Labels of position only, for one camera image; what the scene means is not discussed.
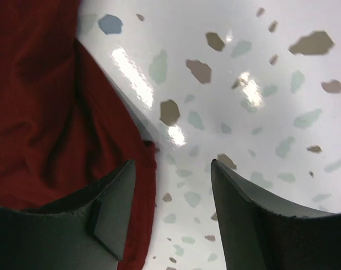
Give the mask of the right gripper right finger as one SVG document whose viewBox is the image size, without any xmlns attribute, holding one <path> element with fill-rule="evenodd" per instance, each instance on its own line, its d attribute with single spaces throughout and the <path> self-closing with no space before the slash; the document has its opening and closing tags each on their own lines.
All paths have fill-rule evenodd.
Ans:
<svg viewBox="0 0 341 270">
<path fill-rule="evenodd" d="M 281 198 L 216 159 L 211 182 L 227 269 L 341 270 L 341 213 Z"/>
</svg>

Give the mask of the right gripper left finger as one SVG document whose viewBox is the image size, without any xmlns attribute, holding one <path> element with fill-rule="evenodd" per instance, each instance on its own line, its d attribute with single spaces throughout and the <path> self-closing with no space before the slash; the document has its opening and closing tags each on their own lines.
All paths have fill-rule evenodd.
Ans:
<svg viewBox="0 0 341 270">
<path fill-rule="evenodd" d="M 129 160 L 39 209 L 0 206 L 0 269 L 116 269 L 124 257 L 135 180 Z"/>
</svg>

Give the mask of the dark red t-shirt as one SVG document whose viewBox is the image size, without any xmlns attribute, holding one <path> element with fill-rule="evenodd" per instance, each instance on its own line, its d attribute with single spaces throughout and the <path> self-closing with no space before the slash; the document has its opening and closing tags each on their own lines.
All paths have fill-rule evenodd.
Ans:
<svg viewBox="0 0 341 270">
<path fill-rule="evenodd" d="M 123 162 L 135 194 L 119 269 L 142 269 L 151 241 L 155 145 L 76 40 L 79 1 L 0 1 L 0 206 L 38 208 Z"/>
</svg>

